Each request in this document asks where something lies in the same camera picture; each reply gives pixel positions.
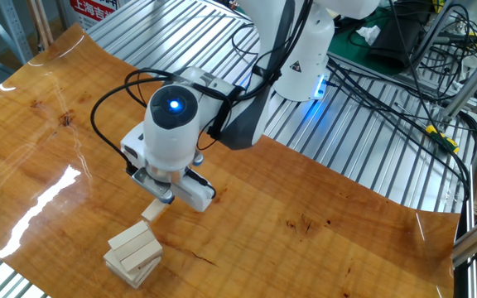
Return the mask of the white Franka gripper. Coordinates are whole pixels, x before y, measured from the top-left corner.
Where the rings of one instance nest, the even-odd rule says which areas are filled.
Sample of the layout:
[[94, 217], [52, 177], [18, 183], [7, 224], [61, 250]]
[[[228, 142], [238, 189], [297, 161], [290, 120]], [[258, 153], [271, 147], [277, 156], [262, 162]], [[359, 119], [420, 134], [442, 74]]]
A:
[[131, 174], [132, 180], [163, 204], [181, 199], [196, 211], [205, 211], [216, 195], [212, 184], [190, 166], [177, 172], [153, 168], [144, 156], [144, 145], [143, 123], [139, 123], [121, 141], [122, 153], [136, 167]]

